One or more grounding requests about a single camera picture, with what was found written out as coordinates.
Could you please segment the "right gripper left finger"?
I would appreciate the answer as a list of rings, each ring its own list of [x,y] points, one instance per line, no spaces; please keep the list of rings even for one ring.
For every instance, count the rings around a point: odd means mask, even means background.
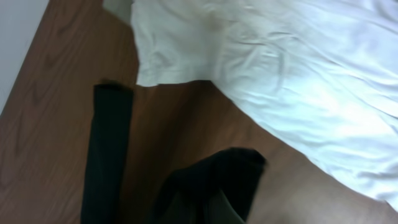
[[[205,224],[206,206],[206,195],[163,192],[155,201],[155,223]]]

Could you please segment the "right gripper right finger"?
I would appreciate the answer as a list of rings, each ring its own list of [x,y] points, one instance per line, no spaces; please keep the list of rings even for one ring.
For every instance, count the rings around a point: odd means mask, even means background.
[[[209,224],[245,224],[246,200],[232,190],[215,189],[206,203]]]

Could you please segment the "black leggings with red waistband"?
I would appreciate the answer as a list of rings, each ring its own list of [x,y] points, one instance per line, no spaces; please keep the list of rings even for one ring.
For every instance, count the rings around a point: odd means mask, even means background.
[[[94,115],[86,161],[81,223],[115,223],[126,163],[133,90],[118,83],[93,87]],[[221,188],[246,200],[248,218],[266,159],[254,149],[232,147],[171,173],[160,193],[206,195]],[[146,223],[155,223],[155,202]]]

